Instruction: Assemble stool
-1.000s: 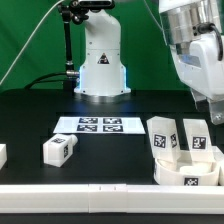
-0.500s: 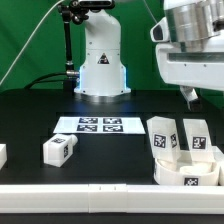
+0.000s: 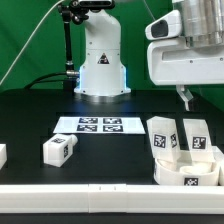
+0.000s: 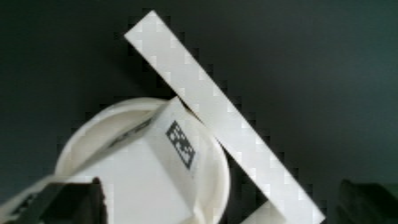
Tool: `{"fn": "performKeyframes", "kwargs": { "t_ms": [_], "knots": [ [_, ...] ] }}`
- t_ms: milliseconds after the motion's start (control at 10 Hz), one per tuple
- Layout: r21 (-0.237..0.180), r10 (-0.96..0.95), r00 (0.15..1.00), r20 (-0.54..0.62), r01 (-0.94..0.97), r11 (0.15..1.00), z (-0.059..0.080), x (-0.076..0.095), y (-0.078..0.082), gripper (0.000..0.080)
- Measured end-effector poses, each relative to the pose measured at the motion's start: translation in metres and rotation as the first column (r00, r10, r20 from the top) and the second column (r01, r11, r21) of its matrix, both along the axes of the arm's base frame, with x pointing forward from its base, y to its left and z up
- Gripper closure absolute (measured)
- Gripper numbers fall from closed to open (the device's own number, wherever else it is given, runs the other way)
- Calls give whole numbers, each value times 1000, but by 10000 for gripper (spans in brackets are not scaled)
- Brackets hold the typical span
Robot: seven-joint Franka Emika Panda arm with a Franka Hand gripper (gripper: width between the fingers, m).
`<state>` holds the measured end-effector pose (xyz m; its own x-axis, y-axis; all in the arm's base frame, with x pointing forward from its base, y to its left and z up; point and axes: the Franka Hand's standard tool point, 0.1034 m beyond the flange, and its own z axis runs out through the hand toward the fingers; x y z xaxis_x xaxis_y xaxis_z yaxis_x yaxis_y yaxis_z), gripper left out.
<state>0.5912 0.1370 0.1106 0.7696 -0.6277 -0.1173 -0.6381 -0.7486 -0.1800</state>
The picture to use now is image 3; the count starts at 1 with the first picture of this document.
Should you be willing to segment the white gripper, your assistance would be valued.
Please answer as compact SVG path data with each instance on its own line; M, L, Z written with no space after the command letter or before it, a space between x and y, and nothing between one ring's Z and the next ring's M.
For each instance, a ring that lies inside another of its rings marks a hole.
M187 111L193 110L193 95L185 85L224 84L224 44L188 48L181 37L154 41L147 59L152 82L177 85Z

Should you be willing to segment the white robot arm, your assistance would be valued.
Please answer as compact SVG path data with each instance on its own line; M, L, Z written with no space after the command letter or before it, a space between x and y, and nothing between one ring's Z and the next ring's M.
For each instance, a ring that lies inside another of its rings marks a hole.
M86 59L77 93L97 102L126 94L121 27L103 9L112 0L78 0L88 10ZM172 0L173 10L145 28L149 77L173 85L190 107L189 85L224 84L224 0Z

